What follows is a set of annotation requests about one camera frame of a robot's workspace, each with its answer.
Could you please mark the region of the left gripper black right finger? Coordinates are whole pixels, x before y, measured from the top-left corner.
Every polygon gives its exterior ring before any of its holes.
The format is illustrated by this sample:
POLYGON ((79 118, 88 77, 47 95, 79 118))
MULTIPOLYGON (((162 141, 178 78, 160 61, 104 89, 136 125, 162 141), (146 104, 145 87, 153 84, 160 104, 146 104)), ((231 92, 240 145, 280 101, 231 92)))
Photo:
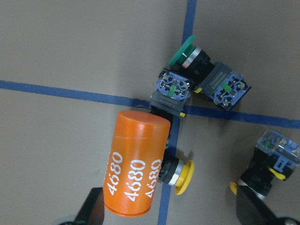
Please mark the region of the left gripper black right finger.
POLYGON ((280 224, 280 219, 248 186, 238 186, 236 215, 242 225, 280 224))

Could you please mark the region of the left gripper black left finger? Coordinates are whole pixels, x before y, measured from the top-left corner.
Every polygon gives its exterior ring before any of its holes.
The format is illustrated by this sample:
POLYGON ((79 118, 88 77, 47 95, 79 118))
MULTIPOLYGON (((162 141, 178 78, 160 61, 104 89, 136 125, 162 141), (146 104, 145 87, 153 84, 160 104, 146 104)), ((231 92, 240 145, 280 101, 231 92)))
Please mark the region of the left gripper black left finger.
POLYGON ((75 217, 75 225, 102 225, 105 218, 104 194, 101 187, 94 187, 75 217))

